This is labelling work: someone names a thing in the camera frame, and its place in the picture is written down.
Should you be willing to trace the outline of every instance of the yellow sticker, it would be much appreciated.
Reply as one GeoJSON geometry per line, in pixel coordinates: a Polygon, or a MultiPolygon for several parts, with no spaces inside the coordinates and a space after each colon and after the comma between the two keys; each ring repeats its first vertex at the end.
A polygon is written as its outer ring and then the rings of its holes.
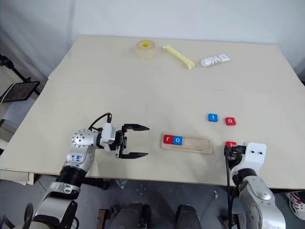
{"type": "Polygon", "coordinates": [[[143,47],[148,47],[148,46],[150,46],[150,44],[147,43],[147,42],[144,42],[144,43],[142,43],[142,46],[143,46],[143,47]]]}

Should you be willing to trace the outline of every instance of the white wall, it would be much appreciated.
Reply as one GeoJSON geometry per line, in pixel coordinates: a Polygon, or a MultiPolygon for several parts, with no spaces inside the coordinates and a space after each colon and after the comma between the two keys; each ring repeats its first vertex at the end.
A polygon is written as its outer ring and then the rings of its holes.
{"type": "Polygon", "coordinates": [[[79,34],[277,43],[305,80],[304,0],[0,0],[1,52],[42,82],[79,34]]]}

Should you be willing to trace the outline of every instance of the white tube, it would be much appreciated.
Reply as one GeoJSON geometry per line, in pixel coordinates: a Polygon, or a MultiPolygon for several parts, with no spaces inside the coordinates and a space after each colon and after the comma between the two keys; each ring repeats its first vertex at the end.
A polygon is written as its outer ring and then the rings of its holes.
{"type": "Polygon", "coordinates": [[[219,54],[217,56],[208,57],[201,60],[201,65],[203,67],[208,67],[211,65],[219,64],[222,62],[230,61],[231,59],[224,54],[219,54]]]}

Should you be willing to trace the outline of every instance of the blue letter block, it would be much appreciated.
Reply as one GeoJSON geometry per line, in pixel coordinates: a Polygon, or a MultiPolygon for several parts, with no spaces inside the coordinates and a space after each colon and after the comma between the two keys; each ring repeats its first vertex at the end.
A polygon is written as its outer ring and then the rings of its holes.
{"type": "Polygon", "coordinates": [[[209,122],[217,122],[218,115],[217,114],[209,114],[209,122]]]}
{"type": "Polygon", "coordinates": [[[182,139],[183,139],[183,137],[174,136],[174,137],[173,137],[173,144],[174,144],[174,145],[182,146],[182,139]]]}

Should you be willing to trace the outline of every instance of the yellow foam stick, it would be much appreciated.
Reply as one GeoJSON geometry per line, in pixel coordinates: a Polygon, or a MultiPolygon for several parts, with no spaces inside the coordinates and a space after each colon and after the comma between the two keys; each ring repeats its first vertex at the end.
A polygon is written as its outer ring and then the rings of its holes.
{"type": "Polygon", "coordinates": [[[163,49],[177,57],[179,60],[181,60],[183,63],[187,65],[188,69],[192,69],[195,66],[195,63],[188,59],[187,57],[183,56],[180,52],[178,52],[174,47],[170,45],[163,46],[163,49]]]}

